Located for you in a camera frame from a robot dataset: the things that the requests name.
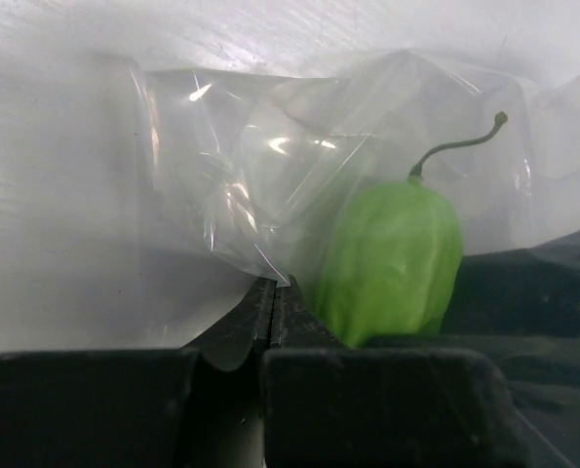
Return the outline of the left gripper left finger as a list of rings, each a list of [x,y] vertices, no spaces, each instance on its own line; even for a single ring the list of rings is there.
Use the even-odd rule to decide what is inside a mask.
[[[180,348],[0,353],[0,467],[186,467],[256,397],[276,285],[259,278]]]

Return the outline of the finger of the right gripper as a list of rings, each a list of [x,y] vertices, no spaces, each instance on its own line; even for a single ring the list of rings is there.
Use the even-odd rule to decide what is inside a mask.
[[[384,333],[372,467],[580,467],[580,247],[465,258],[438,334]]]

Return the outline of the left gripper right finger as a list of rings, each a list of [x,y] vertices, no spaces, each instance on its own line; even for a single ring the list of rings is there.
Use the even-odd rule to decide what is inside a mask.
[[[270,467],[524,467],[528,447],[486,355],[415,339],[352,349],[275,293],[261,358]]]

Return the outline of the fake green pepper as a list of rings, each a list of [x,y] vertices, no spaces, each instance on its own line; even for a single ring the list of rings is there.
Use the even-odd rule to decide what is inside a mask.
[[[425,162],[358,192],[331,236],[315,312],[348,346],[441,329],[463,239],[454,207],[423,183]]]

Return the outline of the clear zip top bag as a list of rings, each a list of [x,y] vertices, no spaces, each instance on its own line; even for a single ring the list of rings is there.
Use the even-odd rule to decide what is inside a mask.
[[[414,50],[303,77],[0,60],[0,352],[176,347],[259,276],[314,307],[349,202],[420,159],[463,261],[580,247],[580,76]]]

